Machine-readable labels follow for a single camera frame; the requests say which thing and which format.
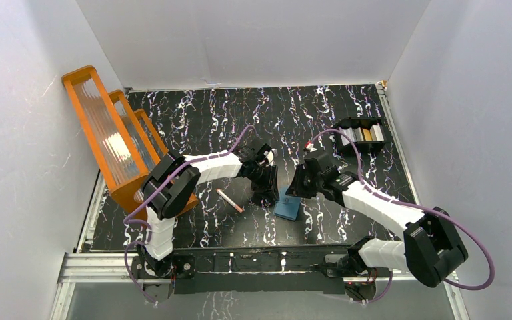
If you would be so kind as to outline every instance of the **metal frame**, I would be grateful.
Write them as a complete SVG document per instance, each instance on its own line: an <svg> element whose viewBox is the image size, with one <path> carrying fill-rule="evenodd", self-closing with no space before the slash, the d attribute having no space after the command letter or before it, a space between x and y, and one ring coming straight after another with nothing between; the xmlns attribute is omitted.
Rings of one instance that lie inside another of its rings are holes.
<svg viewBox="0 0 512 320"><path fill-rule="evenodd" d="M360 83L330 83L328 85L375 85L375 82L360 82ZM306 85L306 84L288 84L288 85L282 85L282 87L308 87L313 85ZM270 87L270 85L251 85L248 87L242 87L243 89L254 89L254 88L266 88ZM227 86L220 86L220 83L215 83L215 85L208 85L206 87L195 87L195 88L180 88L180 89L172 89L172 88L165 88L165 89L133 89L132 87L126 87L125 88L125 94L134 93L134 92L152 92L152 91L170 91L170 90L220 90L220 89L238 89L238 87L227 87Z"/></svg>
<svg viewBox="0 0 512 320"><path fill-rule="evenodd" d="M85 244L93 244L93 235L95 234L95 228L97 226L97 220L99 218L99 206L101 205L101 201L103 200L105 188L107 188L107 184L105 183L103 175L101 174L101 172L99 172L99 175L97 176L97 181L95 182L93 195L91 196L91 202L89 204L89 208L87 209L85 221L83 222L83 228L79 236L79 241L77 242L76 252L78 253L83 252L83 246Z"/></svg>
<svg viewBox="0 0 512 320"><path fill-rule="evenodd" d="M397 153L399 154L399 158L401 160L401 164L403 165L403 170L407 176L407 182L409 182L409 187L411 188L411 192L413 193L413 198L415 199L415 203L420 204L419 196L417 194L417 190L415 190L415 185L413 184L413 179L411 178L411 172L409 171L409 167L407 166L407 161L405 160L405 153L403 152L403 148L401 143L399 142L399 138L397 137L397 132L395 130L395 124L393 122L393 118L391 116L391 110L389 108L389 103L387 101L387 96L385 94L385 87L382 86L380 82L376 83L376 89L378 92L378 96L380 97L381 106L383 112L385 114L385 118L389 124L393 140L395 142L395 146L397 148ZM456 271L453 272L448 279L454 280L458 282L458 275ZM464 299L462 299L462 294L460 293L460 289L454 287L448 283L444 283L445 290L447 292L447 296L449 298L449 302L452 308L452 312L454 314L454 319L456 320L468 320L468 311L466 310L466 306L464 304Z"/></svg>
<svg viewBox="0 0 512 320"><path fill-rule="evenodd" d="M385 88L380 84L376 83L376 89L380 97L382 109L389 123L390 130L393 134L393 139L397 152L400 156L403 169L407 176L407 181L413 193L413 197L416 203L419 203L419 197L415 190L413 180L409 171L409 167L405 160L405 154L399 138L397 137L393 118L385 94ZM106 184L103 176L99 174L97 182L95 184L95 190L93 192L91 204L89 206L83 229L77 244L78 253L68 253L64 258L60 275L58 278L58 288L56 297L54 300L51 320L64 320L67 317L69 306L71 304L71 298L75 289L76 283L120 283L120 282L131 282L127 270L125 268L124 254L123 253L82 253L83 246L85 244L93 243L93 234L99 217L99 205L102 201L103 194L105 192ZM132 264L132 259L136 257L136 253L128 254L129 265ZM449 279L454 281L458 280L456 272L454 272ZM364 277L345 277L343 278L346 282L360 282L366 281ZM380 277L380 281L387 281L388 278ZM393 276L394 281L416 281L414 276L409 273L404 273L396 270ZM156 283L156 284L168 284L168 279L140 279L141 283ZM456 287L444 284L447 296L449 298L450 306L456 320L469 319L468 312L464 305L460 290Z"/></svg>

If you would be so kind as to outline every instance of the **wire bundle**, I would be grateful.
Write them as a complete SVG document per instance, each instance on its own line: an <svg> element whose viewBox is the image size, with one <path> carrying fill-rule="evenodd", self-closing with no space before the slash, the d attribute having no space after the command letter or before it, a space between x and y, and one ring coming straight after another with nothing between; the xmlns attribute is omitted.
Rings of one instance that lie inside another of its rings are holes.
<svg viewBox="0 0 512 320"><path fill-rule="evenodd" d="M140 212L140 210L144 209L150 202L152 202L152 200L166 187L166 185L170 182L170 180L175 178L175 176L179 172L181 172L182 169L186 168L186 166L188 166L188 165L190 165L192 163L197 163L197 162L201 162L201 161L208 160L208 159L214 159L216 157L224 157L224 156L227 156L227 155L231 154L235 150L235 148L238 146L238 144L242 140L242 137L244 136L244 134L246 133L246 131L248 129L255 129L255 128L254 128L253 125L247 125L244 128L244 130L242 130L240 136L237 138L237 140L235 141L233 146L226 153L211 155L211 156L202 157L202 158L195 158L195 159L192 159L190 161L186 161L182 165L180 165L176 170L174 170L174 172L172 172L168 176L168 178L148 198L146 198L146 200L144 200L144 202L142 202L142 204L140 204L140 206L138 206L138 208L136 208L130 215L128 215L123 220L123 223L124 224L141 223L144 226L146 226L147 233L148 233L148 229L151 229L150 224L148 222L144 221L144 220L134 219L136 214L138 214L138 212ZM316 136L314 136L314 138L310 141L310 143L314 143L320 136L324 135L325 133L329 133L329 132L340 134L341 136L343 136L344 138L346 138L350 142L350 145L352 145L352 148L353 148L353 150L354 150L354 152L356 154L356 158L358 160L358 179L359 179L360 183L362 183L362 185L364 185L364 188L366 188L366 190L371 192L377 198L380 198L380 199L382 199L384 201L390 201L390 202L393 202L396 205L401 205L401 206L404 206L404 207L420 209L420 210L423 210L423 211L427 212L428 214L440 217L440 218L442 218L442 219L452 223L458 229L460 229L464 233L466 233L466 235L468 235L468 237L470 237L474 241L474 243L476 243L476 245L480 248L480 250L482 250L482 253L486 257L486 260L487 260L488 266L489 266L489 276L488 276L488 279L484 283L482 283L481 285L470 286L470 285L464 285L464 284L456 283L456 282L450 281L448 279L445 279L446 283L448 283L450 285L453 285L455 287L461 288L461 289L465 289L465 290L482 290L482 289L485 289L485 288L490 286L490 284L493 282L493 280L495 278L495 267L494 267L493 261L491 259L491 255L489 254L488 250L485 248L485 246L482 244L482 242L480 242L480 240L478 240L478 238L476 238L476 236L474 234L472 234L464 226L462 226L458 221L456 221L455 219L449 217L448 215L442 214L442 213L440 213L440 212L438 212L438 211L436 211L434 209L430 209L428 207L424 207L424 206L421 206L421 205L416 205L416 204L413 204L413 203L406 203L406 202L402 202L402 201L398 201L398 200L392 199L392 198L386 196L385 194L380 193L380 191L376 190L376 188L370 186L370 184L368 184L368 182L366 182L364 180L364 178L362 177L362 161L360 159L360 153L358 152L358 149L356 148L356 145L354 144L352 139L350 139L350 137L346 136L346 134L344 134L343 132L341 132L339 130L336 130L336 129L326 129L326 130L320 132L319 134L317 134ZM149 241L150 236L151 236L151 234L148 233L146 242ZM125 248L125 266L126 266L127 271L129 273L129 277L134 282L134 284L139 288L139 290L142 292L144 297L146 297L146 299L148 301L150 301L150 302L152 302L152 303L157 305L157 301L152 296L150 296L148 293L146 293L144 291L144 289L142 288L142 286L134 278L134 276L132 276L132 273L131 273L131 270L130 270L130 266L129 266L128 260L127 260L127 255L128 255L129 248L132 247L132 246L136 246L136 245L145 245L145 243L142 242L142 241L133 241L133 242L131 242ZM375 280L376 277L377 277L377 270L375 270L375 275L374 275L373 281ZM372 300L369 300L369 301L368 300L366 300L366 301L362 300L362 303L364 303L364 302L366 302L366 303L376 302L376 301L380 300L382 297L384 297L385 294L388 292L388 290L390 288L392 279L393 279L393 272L390 270L390 272L389 272L389 280L388 280L387 286L384 288L382 293L378 297L376 297L376 298L374 298Z"/></svg>

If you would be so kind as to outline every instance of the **copper pen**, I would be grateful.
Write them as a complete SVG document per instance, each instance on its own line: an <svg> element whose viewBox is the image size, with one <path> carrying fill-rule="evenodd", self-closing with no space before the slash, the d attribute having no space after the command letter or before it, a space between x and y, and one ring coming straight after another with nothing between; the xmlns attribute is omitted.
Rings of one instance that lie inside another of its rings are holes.
<svg viewBox="0 0 512 320"><path fill-rule="evenodd" d="M244 211L242 208L240 208L238 206L238 204L236 204L231 198L229 198L224 192L223 190L220 190L220 189L217 189L217 193L226 201L228 202L230 205L233 206L233 208L235 208L238 212L242 213L242 211Z"/></svg>

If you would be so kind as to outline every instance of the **black bracket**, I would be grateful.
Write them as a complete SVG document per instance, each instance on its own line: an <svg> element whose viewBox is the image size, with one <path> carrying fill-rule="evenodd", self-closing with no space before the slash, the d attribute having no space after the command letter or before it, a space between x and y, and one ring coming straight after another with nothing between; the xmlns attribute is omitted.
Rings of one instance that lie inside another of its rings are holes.
<svg viewBox="0 0 512 320"><path fill-rule="evenodd" d="M185 158L175 151L168 151L160 162L150 172L142 184L144 199L150 197L154 191L185 162ZM201 174L198 168L186 166L177 176L168 183L148 206L158 214L158 219L173 218L178 215L187 204L189 197L195 190Z"/></svg>
<svg viewBox="0 0 512 320"><path fill-rule="evenodd" d="M368 270L366 264L364 264L364 260L360 257L358 252L362 247L370 240L374 239L372 236L367 236L362 238L360 241L356 242L350 248L348 248L348 266L352 270L356 270L357 272L362 272L364 270Z"/></svg>
<svg viewBox="0 0 512 320"><path fill-rule="evenodd" d="M176 279L192 279L195 276L195 257L170 253L162 260L148 254L142 245L137 246L138 256L133 258L131 272L135 279L159 279L175 276Z"/></svg>
<svg viewBox="0 0 512 320"><path fill-rule="evenodd" d="M435 207L436 211L448 213ZM403 232L407 267L422 284L434 288L468 259L468 251L455 226L425 214Z"/></svg>
<svg viewBox="0 0 512 320"><path fill-rule="evenodd" d="M287 188L287 195L312 198L318 192L327 200L345 206L342 192L358 180L352 172L340 173L333 155L316 150L305 156L304 163L297 165L295 176Z"/></svg>
<svg viewBox="0 0 512 320"><path fill-rule="evenodd" d="M359 276L360 272L346 269L347 252L348 244L176 249L172 256L166 257L171 264L169 270L174 271L168 273L168 270L161 269L159 272L162 276L154 277L146 272L144 260L147 253L139 247L131 271L136 279L175 277L177 281L173 294L230 290L343 294L346 285L350 284L343 284L341 277ZM381 268L379 275L386 277L388 271ZM352 285L359 286L351 291L359 290L364 296L360 299L373 298L375 290L367 293L364 289L375 288L374 283Z"/></svg>
<svg viewBox="0 0 512 320"><path fill-rule="evenodd" d="M270 205L279 200L277 166L270 165L267 161L268 154L272 152L272 148L257 137L249 138L246 144L233 151L242 162L237 177L245 177L252 181L254 198L258 201L264 200Z"/></svg>

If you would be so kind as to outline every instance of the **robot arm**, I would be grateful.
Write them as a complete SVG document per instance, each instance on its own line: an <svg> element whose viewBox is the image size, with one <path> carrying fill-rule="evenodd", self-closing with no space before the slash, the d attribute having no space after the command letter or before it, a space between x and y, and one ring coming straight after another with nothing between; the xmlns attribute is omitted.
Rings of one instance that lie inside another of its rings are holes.
<svg viewBox="0 0 512 320"><path fill-rule="evenodd" d="M139 248L139 254L158 275L164 275L171 267L165 259L173 251L172 237L176 215L184 208L195 186L220 179L246 177L252 181L252 190L257 197L270 203L279 199L277 190L277 167L273 165L273 150L260 139L248 139L246 144L234 152L222 151L210 155L182 156L168 152L150 172L142 185L144 198L148 198L179 166L192 162L170 182L146 207L147 222L151 226L150 240Z"/></svg>
<svg viewBox="0 0 512 320"><path fill-rule="evenodd" d="M356 271L374 267L400 269L411 272L424 285L436 287L466 261L466 248L450 222L379 199L374 193L380 191L366 190L354 173L340 173L334 160L324 151L309 153L305 162L297 166L287 194L310 198L320 192L326 199L370 217L402 239L366 237L350 247L339 267Z"/></svg>

